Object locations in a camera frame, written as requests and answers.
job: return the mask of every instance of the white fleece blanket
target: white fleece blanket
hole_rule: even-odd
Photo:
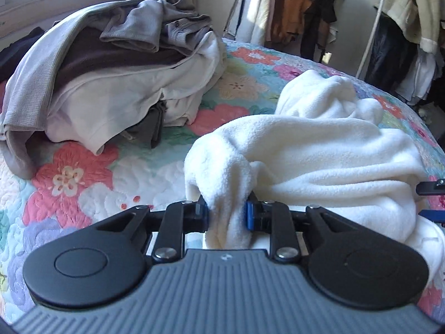
[[[421,157],[404,132],[377,127],[382,116],[377,100],[356,99],[350,79],[307,71],[284,88],[275,115],[243,117],[199,138],[185,160],[186,196],[203,195],[211,210],[206,246],[251,245],[243,205],[254,191],[293,210],[322,205],[406,242],[431,278],[444,237],[417,219],[415,187],[427,179]]]

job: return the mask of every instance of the metal rivet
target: metal rivet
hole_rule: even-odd
[[[277,256],[281,259],[293,259],[297,257],[299,253],[294,247],[282,247],[277,250]]]
[[[160,249],[157,249],[156,252],[154,253],[154,255],[158,259],[163,259],[163,260],[172,259],[176,256],[176,254],[177,254],[176,250],[173,249],[172,247],[161,247]]]

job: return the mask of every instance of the folded clothes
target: folded clothes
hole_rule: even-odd
[[[350,79],[307,71],[284,88],[275,115],[243,117],[199,138],[184,170],[187,199],[202,195],[211,211],[206,246],[251,245],[243,209],[253,191],[297,211],[319,204],[410,244],[433,277],[444,237],[416,219],[425,169],[411,137],[378,128],[382,117],[377,100],[357,100]]]
[[[224,71],[224,45],[206,34],[196,52],[171,67],[107,68],[83,74],[53,95],[45,130],[53,142],[78,141],[94,154],[165,101],[164,123],[193,123],[202,96]]]
[[[130,50],[100,40],[101,32],[86,27],[74,40],[64,58],[54,83],[54,91],[82,74],[104,68],[142,65],[174,65],[185,58],[175,49],[159,48],[157,52]]]
[[[206,32],[211,24],[205,16],[193,21],[199,16],[187,0],[114,1],[81,9],[47,31],[26,53],[6,85],[0,150],[12,173],[24,179],[34,176],[36,167],[25,143],[33,132],[47,128],[57,72],[85,27],[101,29],[102,41],[127,49],[153,53],[162,44],[171,44],[173,49],[193,54],[198,42],[195,35],[202,36],[197,26]],[[166,27],[171,23],[175,29]]]

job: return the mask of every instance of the dark gray fabric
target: dark gray fabric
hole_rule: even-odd
[[[153,53],[124,49],[112,43],[104,43],[99,39],[100,36],[99,30],[89,27],[77,35],[57,73],[55,92],[80,75],[95,70],[153,64],[168,66],[186,57],[171,48],[159,48]]]
[[[405,38],[393,19],[382,15],[364,81],[384,92],[393,93],[408,74],[416,54],[417,45]]]
[[[147,7],[140,4],[134,9],[116,9],[111,19],[105,16],[91,26],[100,29],[104,25],[103,20],[108,20],[101,29],[101,40],[122,48],[156,52],[159,46],[163,46],[190,55],[210,30],[210,17],[198,15],[187,0],[161,1],[164,3],[158,1],[150,5],[150,13],[163,17],[160,23],[147,19]]]
[[[144,119],[136,125],[127,128],[124,136],[129,141],[138,141],[148,145],[151,149],[161,143],[162,123],[164,121],[165,103],[157,102],[149,110]]]

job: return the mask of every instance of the quilted bedspread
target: quilted bedspread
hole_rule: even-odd
[[[39,164],[31,181],[12,175],[0,157],[0,315],[7,322],[33,306],[22,275],[23,262],[32,250],[136,204],[162,210],[184,199],[183,161],[199,136],[239,117],[273,114],[286,83],[308,69],[326,78],[345,75],[299,57],[225,42],[228,68],[204,95],[196,121],[165,128],[156,149],[118,136],[95,157],[77,143],[39,140],[31,149]],[[373,97],[382,104],[382,128],[399,128],[413,138],[430,179],[445,177],[445,154],[422,120],[391,95],[351,79],[359,98]],[[445,197],[430,198],[429,203],[433,209],[445,210]],[[187,245],[201,247],[202,236],[192,234]],[[444,281],[445,266],[419,302],[426,313],[443,322]]]

